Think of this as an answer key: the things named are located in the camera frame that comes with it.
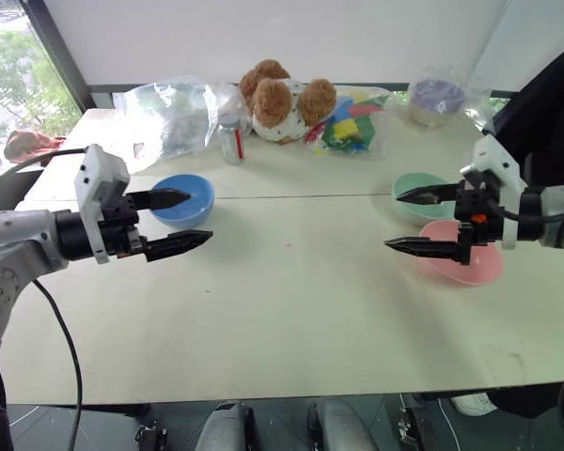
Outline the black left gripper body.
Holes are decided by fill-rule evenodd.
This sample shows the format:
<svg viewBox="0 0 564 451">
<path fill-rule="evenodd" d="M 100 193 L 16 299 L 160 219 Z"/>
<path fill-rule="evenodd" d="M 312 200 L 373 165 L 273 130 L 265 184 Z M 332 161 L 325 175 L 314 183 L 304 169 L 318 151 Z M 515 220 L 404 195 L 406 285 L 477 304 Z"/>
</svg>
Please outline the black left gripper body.
<svg viewBox="0 0 564 451">
<path fill-rule="evenodd" d="M 146 239 L 136 227 L 138 212 L 149 207 L 149 192 L 133 192 L 116 195 L 106 207 L 102 207 L 99 228 L 108 256 L 117 258 L 141 254 Z"/>
</svg>

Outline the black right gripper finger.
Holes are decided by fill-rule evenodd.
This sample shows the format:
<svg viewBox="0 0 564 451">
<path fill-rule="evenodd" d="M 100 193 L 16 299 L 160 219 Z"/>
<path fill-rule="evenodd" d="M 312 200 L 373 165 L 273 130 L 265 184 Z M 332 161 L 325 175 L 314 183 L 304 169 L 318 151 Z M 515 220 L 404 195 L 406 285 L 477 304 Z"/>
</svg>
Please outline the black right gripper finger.
<svg viewBox="0 0 564 451">
<path fill-rule="evenodd" d="M 458 183 L 417 187 L 400 194 L 397 200 L 415 205 L 438 205 L 447 201 L 455 201 L 458 188 Z"/>
<path fill-rule="evenodd" d="M 435 241 L 428 237 L 399 237 L 384 244 L 392 250 L 426 258 L 449 259 L 468 265 L 473 246 L 474 231 L 469 224 L 459 224 L 455 241 Z"/>
</svg>

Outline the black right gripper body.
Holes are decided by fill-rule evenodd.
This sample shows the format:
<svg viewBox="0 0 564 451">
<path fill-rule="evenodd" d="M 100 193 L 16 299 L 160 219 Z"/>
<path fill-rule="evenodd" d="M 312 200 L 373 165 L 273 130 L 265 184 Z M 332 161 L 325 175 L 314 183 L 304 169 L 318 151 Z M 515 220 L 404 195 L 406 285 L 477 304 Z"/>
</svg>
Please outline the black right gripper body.
<svg viewBox="0 0 564 451">
<path fill-rule="evenodd" d="M 473 245 L 499 241 L 504 219 L 492 212 L 489 200 L 499 200 L 499 179 L 490 171 L 476 173 L 475 187 L 468 179 L 457 185 L 454 218 L 460 222 L 459 237 L 466 237 Z"/>
</svg>

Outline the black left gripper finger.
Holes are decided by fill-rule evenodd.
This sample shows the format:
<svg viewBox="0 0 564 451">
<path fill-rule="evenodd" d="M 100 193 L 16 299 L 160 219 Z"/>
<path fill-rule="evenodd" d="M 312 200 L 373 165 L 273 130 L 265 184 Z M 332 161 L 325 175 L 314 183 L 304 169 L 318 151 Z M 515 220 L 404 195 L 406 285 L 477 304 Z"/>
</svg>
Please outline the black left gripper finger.
<svg viewBox="0 0 564 451">
<path fill-rule="evenodd" d="M 142 251 L 148 262 L 185 254 L 201 246 L 213 235 L 212 231 L 188 229 L 167 235 L 165 238 L 142 240 Z"/>
<path fill-rule="evenodd" d="M 164 188 L 127 193 L 124 198 L 130 200 L 137 210 L 166 210 L 186 202 L 191 195 L 177 189 Z"/>
</svg>

